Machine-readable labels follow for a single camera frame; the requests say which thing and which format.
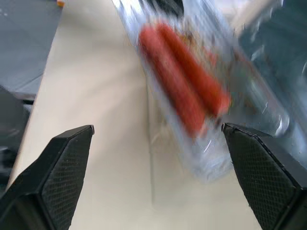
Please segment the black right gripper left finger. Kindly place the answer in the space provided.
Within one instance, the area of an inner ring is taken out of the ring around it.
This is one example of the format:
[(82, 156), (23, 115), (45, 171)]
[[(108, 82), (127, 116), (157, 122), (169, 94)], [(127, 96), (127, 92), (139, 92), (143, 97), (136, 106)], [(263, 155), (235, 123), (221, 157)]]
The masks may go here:
[(55, 136), (0, 200), (2, 230), (67, 230), (86, 172), (93, 125)]

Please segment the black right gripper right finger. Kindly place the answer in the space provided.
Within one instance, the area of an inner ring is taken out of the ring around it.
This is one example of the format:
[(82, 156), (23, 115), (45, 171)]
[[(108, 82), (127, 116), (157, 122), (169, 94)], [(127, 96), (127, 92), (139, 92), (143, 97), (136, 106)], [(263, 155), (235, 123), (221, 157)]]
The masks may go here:
[(307, 170), (276, 138), (223, 123), (232, 164), (244, 196), (263, 230), (307, 228)]

